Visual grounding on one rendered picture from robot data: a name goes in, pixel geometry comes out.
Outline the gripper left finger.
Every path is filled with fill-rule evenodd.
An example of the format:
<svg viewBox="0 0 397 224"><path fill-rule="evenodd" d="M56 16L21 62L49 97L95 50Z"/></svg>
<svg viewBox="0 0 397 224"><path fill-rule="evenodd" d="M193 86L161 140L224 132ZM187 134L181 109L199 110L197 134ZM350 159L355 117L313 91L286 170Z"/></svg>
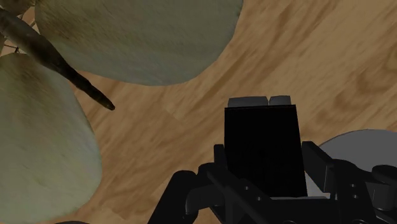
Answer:
<svg viewBox="0 0 397 224"><path fill-rule="evenodd" d="M223 144L214 145L214 163L225 167L238 178L247 178L248 169L258 158L252 125L243 119L253 118L250 109L267 106L265 96L235 97L225 108L225 137ZM207 178L206 165L198 174L193 171L175 172L162 194L148 224L193 224L201 209L209 208L221 224L226 224L225 196Z"/></svg>

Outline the grey round plate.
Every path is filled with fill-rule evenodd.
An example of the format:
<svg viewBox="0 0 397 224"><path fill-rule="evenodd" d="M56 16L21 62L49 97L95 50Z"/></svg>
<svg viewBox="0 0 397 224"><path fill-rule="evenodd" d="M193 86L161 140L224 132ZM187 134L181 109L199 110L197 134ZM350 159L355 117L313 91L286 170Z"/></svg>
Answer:
<svg viewBox="0 0 397 224"><path fill-rule="evenodd" d="M371 172L376 165L397 167L397 132L354 130L333 137L319 147L331 158L346 160Z"/></svg>

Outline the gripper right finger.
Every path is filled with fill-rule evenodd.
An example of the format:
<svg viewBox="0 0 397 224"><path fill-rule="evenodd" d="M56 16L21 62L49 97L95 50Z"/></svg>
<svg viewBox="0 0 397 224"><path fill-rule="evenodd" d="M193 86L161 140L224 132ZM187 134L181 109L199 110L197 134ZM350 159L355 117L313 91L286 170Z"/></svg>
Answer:
<svg viewBox="0 0 397 224"><path fill-rule="evenodd" d="M277 136L272 149L291 190L277 198L297 224L397 224L397 167L371 172L331 158L312 141L300 140L296 107L288 95L273 96Z"/></svg>

